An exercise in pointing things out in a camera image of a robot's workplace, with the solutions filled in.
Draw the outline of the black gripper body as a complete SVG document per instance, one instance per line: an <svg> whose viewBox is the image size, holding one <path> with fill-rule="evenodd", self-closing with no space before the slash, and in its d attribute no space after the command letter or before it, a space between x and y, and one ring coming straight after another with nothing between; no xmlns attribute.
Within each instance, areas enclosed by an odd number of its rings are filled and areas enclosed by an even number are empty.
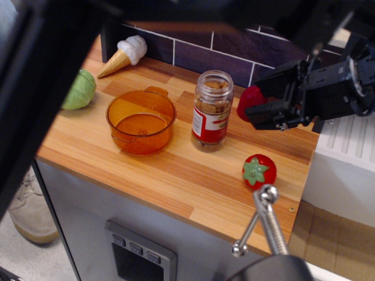
<svg viewBox="0 0 375 281"><path fill-rule="evenodd" d="M310 123L315 117L328 120L358 114L358 85L357 63L351 57L312 71L302 87L301 109L296 121Z"/></svg>

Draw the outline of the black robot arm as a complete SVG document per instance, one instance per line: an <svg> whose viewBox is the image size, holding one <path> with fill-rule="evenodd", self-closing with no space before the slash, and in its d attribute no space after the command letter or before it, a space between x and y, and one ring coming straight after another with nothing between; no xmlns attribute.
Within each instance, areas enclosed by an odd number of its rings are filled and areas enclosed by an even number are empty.
<svg viewBox="0 0 375 281"><path fill-rule="evenodd" d="M320 50L340 28L374 40L373 1L26 1L1 48L2 213L112 18L262 25L307 52Z"/></svg>

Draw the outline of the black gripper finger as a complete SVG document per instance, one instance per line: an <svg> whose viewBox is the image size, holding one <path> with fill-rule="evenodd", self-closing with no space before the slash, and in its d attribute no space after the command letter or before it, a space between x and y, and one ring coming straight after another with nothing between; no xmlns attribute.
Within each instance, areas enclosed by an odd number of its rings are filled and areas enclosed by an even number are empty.
<svg viewBox="0 0 375 281"><path fill-rule="evenodd" d="M260 74L255 85L264 97L296 101L299 87L299 61L285 63Z"/></svg>
<svg viewBox="0 0 375 281"><path fill-rule="evenodd" d="M274 101L245 109L249 122L258 130L288 129L288 121L293 117L293 108L289 102Z"/></svg>

